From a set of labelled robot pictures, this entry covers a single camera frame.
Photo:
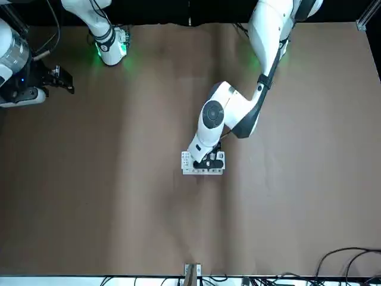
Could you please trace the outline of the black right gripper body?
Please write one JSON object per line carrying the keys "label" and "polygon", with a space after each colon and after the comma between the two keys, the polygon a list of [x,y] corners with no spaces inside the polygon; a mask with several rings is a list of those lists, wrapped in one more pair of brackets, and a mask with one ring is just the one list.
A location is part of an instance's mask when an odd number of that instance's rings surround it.
{"label": "black right gripper body", "polygon": [[45,65],[42,60],[34,61],[28,59],[26,65],[16,74],[12,75],[6,82],[6,86],[11,91],[21,92],[27,88],[43,87],[43,77],[45,74]]}

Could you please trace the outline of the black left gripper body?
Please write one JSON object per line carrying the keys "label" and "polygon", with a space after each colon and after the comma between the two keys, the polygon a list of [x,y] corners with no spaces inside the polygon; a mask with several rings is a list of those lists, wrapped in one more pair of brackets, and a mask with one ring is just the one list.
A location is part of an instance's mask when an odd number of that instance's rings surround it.
{"label": "black left gripper body", "polygon": [[224,169],[224,160],[224,152],[209,153],[201,160],[200,163],[194,161],[193,167],[195,169]]}

